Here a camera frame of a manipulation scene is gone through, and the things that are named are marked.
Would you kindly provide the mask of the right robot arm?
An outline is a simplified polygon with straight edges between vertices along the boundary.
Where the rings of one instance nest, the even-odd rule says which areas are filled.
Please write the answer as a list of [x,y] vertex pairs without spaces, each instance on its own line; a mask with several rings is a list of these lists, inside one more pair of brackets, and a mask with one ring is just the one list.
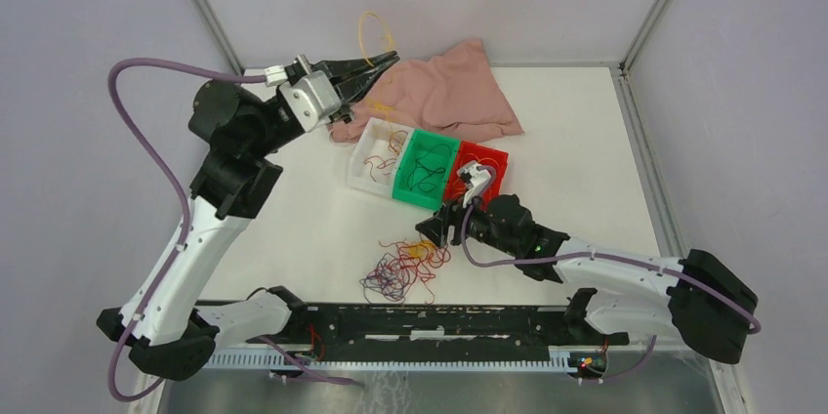
[[747,338],[761,331],[757,295],[715,255],[685,257],[621,253],[536,222],[515,194],[483,197],[497,179],[488,166],[461,168],[463,196],[440,203],[415,229],[439,248],[469,249],[475,240],[503,253],[470,264],[513,266],[538,281],[575,284],[562,316],[577,344],[644,334],[681,339],[697,353],[726,364],[740,361]]

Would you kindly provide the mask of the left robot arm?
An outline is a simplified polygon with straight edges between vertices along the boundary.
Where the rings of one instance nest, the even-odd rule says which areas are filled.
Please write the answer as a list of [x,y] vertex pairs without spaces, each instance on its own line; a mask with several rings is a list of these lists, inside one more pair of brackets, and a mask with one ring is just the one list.
[[[282,174],[269,156],[313,130],[352,120],[353,106],[399,60],[396,52],[369,59],[310,62],[298,56],[268,67],[258,78],[224,74],[152,58],[116,63],[107,88],[118,111],[120,73],[147,66],[204,78],[193,100],[189,130],[208,147],[189,187],[174,183],[182,219],[145,283],[124,306],[103,310],[98,327],[127,351],[142,372],[182,381],[224,347],[259,336],[300,340],[307,316],[282,290],[219,307],[197,300],[219,261],[258,216]],[[273,89],[262,100],[250,91],[260,82]]]

